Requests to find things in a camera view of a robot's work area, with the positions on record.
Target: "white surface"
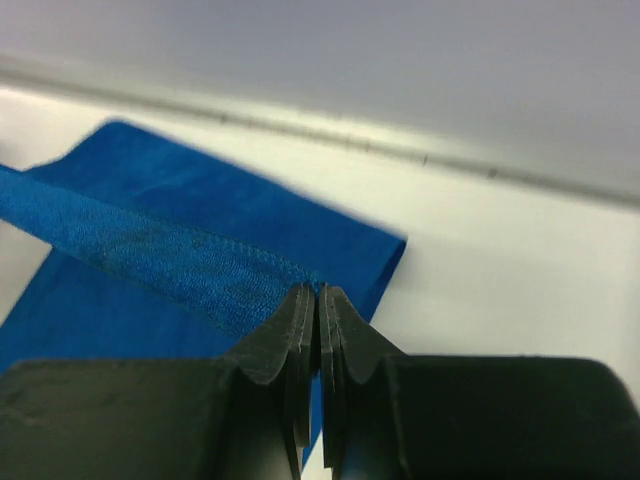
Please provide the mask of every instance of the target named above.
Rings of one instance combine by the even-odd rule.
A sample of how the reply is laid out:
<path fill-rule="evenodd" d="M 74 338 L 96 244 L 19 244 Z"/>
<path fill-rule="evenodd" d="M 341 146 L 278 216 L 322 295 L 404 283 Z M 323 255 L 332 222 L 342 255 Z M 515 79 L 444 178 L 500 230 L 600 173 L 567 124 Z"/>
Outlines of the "white surface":
<path fill-rule="evenodd" d="M 11 89 L 0 89 L 0 162 L 46 162 L 112 115 L 407 234 L 409 246 L 373 322 L 399 347 L 596 358 L 640 399 L 637 211 L 189 117 Z M 0 226 L 0 318 L 46 251 Z M 320 465 L 319 457 L 313 462 Z"/>
<path fill-rule="evenodd" d="M 426 135 L 429 154 L 637 193 L 638 18 L 636 0 L 0 0 L 0 53 L 366 118 Z"/>

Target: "white wall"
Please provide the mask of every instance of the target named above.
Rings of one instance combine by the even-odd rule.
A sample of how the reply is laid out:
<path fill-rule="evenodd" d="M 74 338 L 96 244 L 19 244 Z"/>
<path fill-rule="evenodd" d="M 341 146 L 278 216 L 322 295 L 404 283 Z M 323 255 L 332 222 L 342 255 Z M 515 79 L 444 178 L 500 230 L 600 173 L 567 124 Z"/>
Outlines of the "white wall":
<path fill-rule="evenodd" d="M 0 0 L 0 53 L 362 116 L 640 192 L 639 22 L 636 0 Z"/>

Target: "blue fabric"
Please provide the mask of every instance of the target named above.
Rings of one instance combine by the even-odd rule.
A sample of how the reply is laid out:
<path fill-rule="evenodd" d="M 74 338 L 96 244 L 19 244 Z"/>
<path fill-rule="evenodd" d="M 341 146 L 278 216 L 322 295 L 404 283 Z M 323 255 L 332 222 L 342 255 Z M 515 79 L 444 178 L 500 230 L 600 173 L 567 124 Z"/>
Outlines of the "blue fabric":
<path fill-rule="evenodd" d="M 370 320 L 405 246 L 122 122 L 59 161 L 0 168 L 0 218 L 55 247 L 0 327 L 0 371 L 34 357 L 219 355 L 299 281 L 343 287 Z"/>

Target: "black plastic part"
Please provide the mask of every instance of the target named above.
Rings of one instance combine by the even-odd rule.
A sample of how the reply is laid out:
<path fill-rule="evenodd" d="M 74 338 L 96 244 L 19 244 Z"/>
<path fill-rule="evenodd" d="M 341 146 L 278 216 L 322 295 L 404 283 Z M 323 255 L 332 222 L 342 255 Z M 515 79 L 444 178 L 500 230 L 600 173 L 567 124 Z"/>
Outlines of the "black plastic part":
<path fill-rule="evenodd" d="M 294 287 L 227 354 L 37 361 L 0 379 L 0 479 L 300 478 L 315 297 Z"/>
<path fill-rule="evenodd" d="M 322 370 L 334 479 L 640 479 L 640 418 L 593 361 L 409 356 L 295 286 L 215 359 L 36 361 L 0 379 L 0 480 L 299 479 Z"/>
<path fill-rule="evenodd" d="M 640 479 L 640 418 L 602 364 L 404 355 L 332 287 L 319 323 L 334 479 Z"/>

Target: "white table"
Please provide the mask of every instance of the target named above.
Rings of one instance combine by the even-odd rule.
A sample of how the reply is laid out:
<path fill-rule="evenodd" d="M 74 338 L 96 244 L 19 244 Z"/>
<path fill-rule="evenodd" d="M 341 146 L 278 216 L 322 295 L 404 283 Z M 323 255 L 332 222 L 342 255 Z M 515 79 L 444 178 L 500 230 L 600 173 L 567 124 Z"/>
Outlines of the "white table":
<path fill-rule="evenodd" d="M 122 116 L 409 237 L 373 325 L 408 352 L 591 357 L 640 403 L 640 212 L 188 116 L 0 87 L 0 162 Z M 0 322 L 49 246 L 0 224 Z M 305 472 L 323 476 L 316 450 Z"/>

